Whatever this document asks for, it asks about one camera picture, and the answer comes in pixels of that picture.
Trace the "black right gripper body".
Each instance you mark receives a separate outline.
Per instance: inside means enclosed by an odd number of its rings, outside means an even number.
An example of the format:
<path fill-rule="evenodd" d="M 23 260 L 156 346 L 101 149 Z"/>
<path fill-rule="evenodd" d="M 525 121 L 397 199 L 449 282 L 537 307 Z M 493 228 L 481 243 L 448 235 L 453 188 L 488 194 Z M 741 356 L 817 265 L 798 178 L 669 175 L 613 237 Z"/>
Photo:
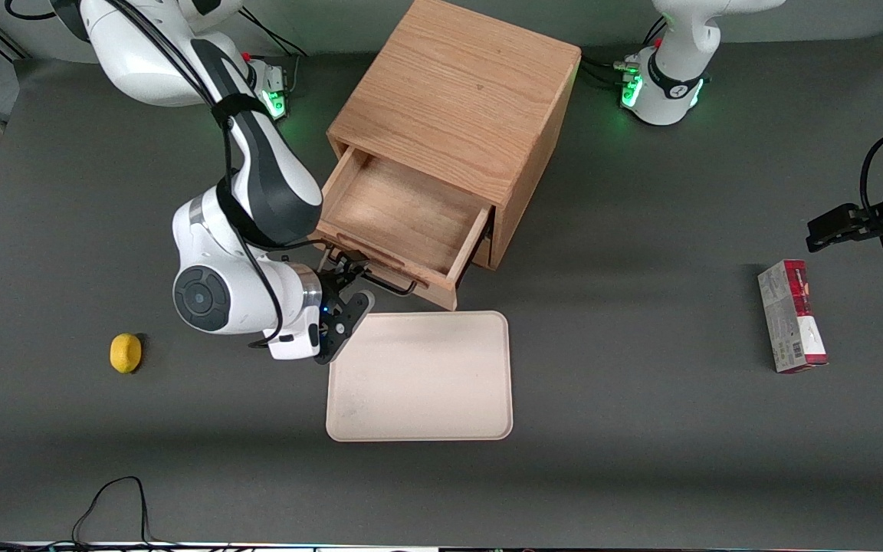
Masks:
<path fill-rule="evenodd" d="M 322 270 L 321 271 L 321 322 L 344 323 L 347 320 L 355 320 L 353 304 L 349 298 L 343 298 L 344 290 L 349 287 L 356 275 L 349 271 Z"/>

